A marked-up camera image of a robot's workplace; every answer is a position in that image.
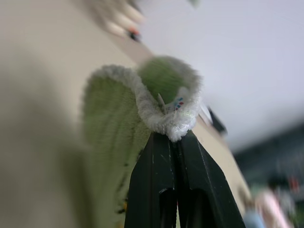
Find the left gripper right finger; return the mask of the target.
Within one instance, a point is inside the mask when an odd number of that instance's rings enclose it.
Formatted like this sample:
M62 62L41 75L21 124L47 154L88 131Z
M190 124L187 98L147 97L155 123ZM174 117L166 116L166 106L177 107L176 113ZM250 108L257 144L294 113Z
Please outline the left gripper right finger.
M177 152L181 171L180 226L245 227L225 174L192 131L177 142Z

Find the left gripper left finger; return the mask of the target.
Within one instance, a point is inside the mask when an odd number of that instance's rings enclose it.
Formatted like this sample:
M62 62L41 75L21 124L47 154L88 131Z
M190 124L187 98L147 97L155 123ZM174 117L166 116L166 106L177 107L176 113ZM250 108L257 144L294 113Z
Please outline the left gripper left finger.
M131 174L124 226L174 228L176 216L171 143L166 135L152 133Z

